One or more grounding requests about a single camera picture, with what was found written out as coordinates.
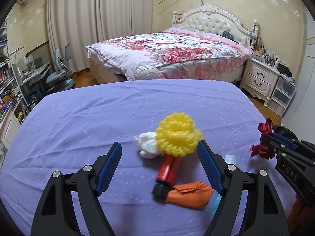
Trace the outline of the bookshelf with books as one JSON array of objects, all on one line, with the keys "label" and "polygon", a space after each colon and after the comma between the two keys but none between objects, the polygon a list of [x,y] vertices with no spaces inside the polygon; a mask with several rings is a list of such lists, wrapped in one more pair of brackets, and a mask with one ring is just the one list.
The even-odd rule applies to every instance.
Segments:
[{"label": "bookshelf with books", "polygon": [[25,120],[23,105],[25,100],[14,74],[8,49],[8,17],[1,25],[1,116],[11,106],[12,112],[20,124]]}]

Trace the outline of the red cylindrical bottle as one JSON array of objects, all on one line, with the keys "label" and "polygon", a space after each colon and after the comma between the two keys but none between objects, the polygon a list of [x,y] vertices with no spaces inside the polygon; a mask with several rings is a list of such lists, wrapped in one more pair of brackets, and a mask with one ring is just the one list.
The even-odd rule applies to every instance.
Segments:
[{"label": "red cylindrical bottle", "polygon": [[166,200],[168,193],[173,190],[180,164],[181,157],[164,156],[152,190],[155,198]]}]

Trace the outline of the dark red ribbon bow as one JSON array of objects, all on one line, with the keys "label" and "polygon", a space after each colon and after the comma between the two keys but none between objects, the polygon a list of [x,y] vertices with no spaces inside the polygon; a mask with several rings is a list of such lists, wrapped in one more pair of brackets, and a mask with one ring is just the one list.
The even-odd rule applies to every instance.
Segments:
[{"label": "dark red ribbon bow", "polygon": [[264,123],[259,123],[258,130],[260,132],[260,144],[251,146],[251,158],[258,155],[259,157],[268,160],[275,156],[274,151],[269,149],[268,144],[268,137],[272,134],[272,127],[273,122],[270,118]]}]

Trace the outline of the black lined trash bin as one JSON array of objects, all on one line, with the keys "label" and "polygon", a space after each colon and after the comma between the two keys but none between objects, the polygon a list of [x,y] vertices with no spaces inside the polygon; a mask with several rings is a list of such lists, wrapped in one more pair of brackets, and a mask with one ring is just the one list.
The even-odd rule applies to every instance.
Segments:
[{"label": "black lined trash bin", "polygon": [[273,132],[290,140],[298,141],[297,136],[290,129],[282,125],[273,125]]}]

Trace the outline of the orange paper packet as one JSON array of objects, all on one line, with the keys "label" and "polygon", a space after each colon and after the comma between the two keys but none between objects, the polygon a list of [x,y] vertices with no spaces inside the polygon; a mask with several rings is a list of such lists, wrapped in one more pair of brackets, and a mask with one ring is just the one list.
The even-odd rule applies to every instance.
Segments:
[{"label": "orange paper packet", "polygon": [[167,194],[167,204],[202,210],[209,202],[214,190],[202,181],[175,185]]}]

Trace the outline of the beige curtains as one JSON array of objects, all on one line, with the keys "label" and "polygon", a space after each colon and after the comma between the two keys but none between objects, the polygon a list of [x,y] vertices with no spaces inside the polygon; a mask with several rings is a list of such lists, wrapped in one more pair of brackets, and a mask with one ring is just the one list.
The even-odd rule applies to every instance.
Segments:
[{"label": "beige curtains", "polygon": [[51,52],[70,46],[70,70],[89,67],[86,46],[152,31],[153,0],[47,0]]}]

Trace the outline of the yellow mesh scrubber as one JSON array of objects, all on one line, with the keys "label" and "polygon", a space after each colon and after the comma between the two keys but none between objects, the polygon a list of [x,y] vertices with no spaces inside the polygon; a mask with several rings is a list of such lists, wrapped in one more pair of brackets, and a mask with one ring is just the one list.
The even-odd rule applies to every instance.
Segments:
[{"label": "yellow mesh scrubber", "polygon": [[183,112],[174,112],[159,122],[155,130],[158,151],[174,157],[194,153],[203,140],[203,133],[196,129],[195,121]]}]

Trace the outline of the purple table cloth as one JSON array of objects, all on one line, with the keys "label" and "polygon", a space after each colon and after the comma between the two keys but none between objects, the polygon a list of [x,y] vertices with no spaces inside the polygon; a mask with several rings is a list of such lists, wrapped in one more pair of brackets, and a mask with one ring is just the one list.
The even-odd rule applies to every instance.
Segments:
[{"label": "purple table cloth", "polygon": [[174,112],[188,114],[214,153],[234,155],[242,171],[267,171],[289,213],[295,192],[275,159],[252,157],[264,117],[233,84],[213,80],[138,80],[51,94],[27,116],[4,159],[1,200],[25,235],[54,171],[75,173],[122,145],[120,164],[100,204],[116,235],[203,235],[211,207],[193,210],[152,196],[162,158],[139,156],[134,138]]}]

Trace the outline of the white nightstand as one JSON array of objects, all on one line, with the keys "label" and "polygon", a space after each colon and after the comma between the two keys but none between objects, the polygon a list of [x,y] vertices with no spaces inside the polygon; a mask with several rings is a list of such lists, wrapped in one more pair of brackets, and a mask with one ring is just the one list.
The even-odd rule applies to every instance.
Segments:
[{"label": "white nightstand", "polygon": [[253,98],[263,100],[264,107],[267,107],[279,76],[278,69],[250,58],[246,61],[245,72],[239,88],[240,90],[245,89]]}]

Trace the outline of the nightstand clutter items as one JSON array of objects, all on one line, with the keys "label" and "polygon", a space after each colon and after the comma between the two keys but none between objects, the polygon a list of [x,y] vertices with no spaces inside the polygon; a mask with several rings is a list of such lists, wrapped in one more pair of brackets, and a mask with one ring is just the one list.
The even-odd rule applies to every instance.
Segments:
[{"label": "nightstand clutter items", "polygon": [[258,34],[259,22],[254,19],[253,27],[250,33],[250,47],[253,51],[254,57],[277,69],[281,75],[285,76],[291,83],[295,85],[295,80],[291,70],[281,61],[279,55],[265,48],[262,38]]}]

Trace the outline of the white desk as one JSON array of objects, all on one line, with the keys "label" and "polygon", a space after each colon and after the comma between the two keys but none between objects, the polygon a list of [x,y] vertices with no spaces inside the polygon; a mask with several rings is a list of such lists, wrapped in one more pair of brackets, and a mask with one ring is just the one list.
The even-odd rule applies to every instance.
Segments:
[{"label": "white desk", "polygon": [[31,101],[27,98],[28,93],[31,91],[31,86],[39,83],[40,88],[43,88],[41,80],[46,76],[50,70],[50,63],[46,63],[40,66],[38,69],[32,69],[29,73],[26,73],[26,78],[23,79],[23,76],[19,73],[16,63],[12,64],[13,76],[17,83],[18,90],[22,95],[22,99],[27,106],[31,105]]}]

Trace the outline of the floral covered bed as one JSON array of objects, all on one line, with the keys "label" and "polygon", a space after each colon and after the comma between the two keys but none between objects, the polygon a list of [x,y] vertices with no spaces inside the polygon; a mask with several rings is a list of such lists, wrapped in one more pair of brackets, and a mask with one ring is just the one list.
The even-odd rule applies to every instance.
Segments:
[{"label": "floral covered bed", "polygon": [[86,47],[91,65],[124,80],[216,80],[241,68],[251,52],[236,41],[209,32],[168,28],[124,36]]}]

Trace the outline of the teal white tube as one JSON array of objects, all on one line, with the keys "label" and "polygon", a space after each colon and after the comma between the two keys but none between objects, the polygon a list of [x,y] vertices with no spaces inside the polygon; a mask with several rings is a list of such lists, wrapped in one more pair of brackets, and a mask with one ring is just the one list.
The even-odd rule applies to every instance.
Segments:
[{"label": "teal white tube", "polygon": [[[224,158],[225,162],[227,164],[232,164],[232,165],[236,165],[236,157],[235,155],[231,155],[231,154],[226,154],[225,158]],[[217,188],[214,188],[215,192],[215,197],[214,197],[214,202],[212,203],[212,206],[210,208],[210,216],[214,216],[214,214],[217,211],[217,208],[219,206],[220,200],[221,200],[221,191],[222,191],[223,187],[222,186],[218,186]]]}]

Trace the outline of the white tissue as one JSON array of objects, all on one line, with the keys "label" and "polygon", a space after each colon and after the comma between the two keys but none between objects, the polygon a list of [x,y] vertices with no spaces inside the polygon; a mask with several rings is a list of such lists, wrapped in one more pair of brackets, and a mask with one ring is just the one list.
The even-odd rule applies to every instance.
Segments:
[{"label": "white tissue", "polygon": [[143,159],[154,159],[162,152],[158,149],[155,132],[141,133],[134,137],[134,143],[139,149],[139,156]]}]

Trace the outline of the plastic drawer unit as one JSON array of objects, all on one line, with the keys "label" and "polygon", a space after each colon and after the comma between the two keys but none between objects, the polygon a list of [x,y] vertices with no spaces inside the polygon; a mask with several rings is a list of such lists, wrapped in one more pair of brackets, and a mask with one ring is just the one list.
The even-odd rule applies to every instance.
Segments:
[{"label": "plastic drawer unit", "polygon": [[277,83],[271,94],[268,108],[282,117],[289,107],[296,91],[296,86],[291,78],[284,75],[278,77]]}]

